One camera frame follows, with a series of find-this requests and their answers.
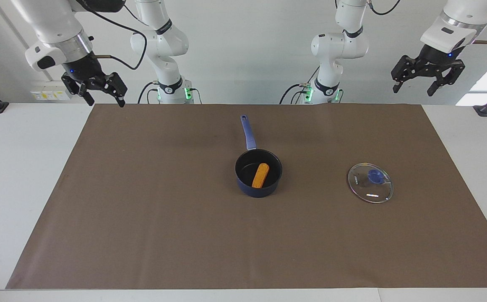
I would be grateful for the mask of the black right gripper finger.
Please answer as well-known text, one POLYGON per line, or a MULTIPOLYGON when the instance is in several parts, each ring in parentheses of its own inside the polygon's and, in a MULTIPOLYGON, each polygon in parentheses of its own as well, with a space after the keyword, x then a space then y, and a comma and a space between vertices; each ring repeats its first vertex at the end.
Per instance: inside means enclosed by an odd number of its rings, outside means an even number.
POLYGON ((101 91, 105 94, 109 94, 115 99, 118 106, 123 108, 125 106, 125 94, 128 91, 126 84, 121 79, 118 73, 113 72, 109 75, 105 75, 102 80, 101 91))
POLYGON ((78 83, 67 73, 61 76, 61 80, 70 94, 82 98, 90 107, 94 105, 94 98, 88 92, 87 85, 84 81, 78 83))

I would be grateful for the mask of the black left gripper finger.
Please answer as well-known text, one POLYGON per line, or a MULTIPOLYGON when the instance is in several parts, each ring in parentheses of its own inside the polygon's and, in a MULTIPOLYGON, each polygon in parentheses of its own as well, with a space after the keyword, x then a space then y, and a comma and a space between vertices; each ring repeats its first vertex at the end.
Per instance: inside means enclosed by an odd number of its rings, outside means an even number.
POLYGON ((426 71, 430 77, 435 77, 434 82, 427 90, 427 95, 432 97, 435 92, 445 85, 453 85, 465 69, 462 60, 455 60, 453 63, 443 66, 429 65, 426 71))
POLYGON ((419 57, 411 58, 403 55, 391 71, 391 77, 395 81, 392 88, 393 93, 398 93, 402 85, 408 81, 420 76, 421 60, 419 57))

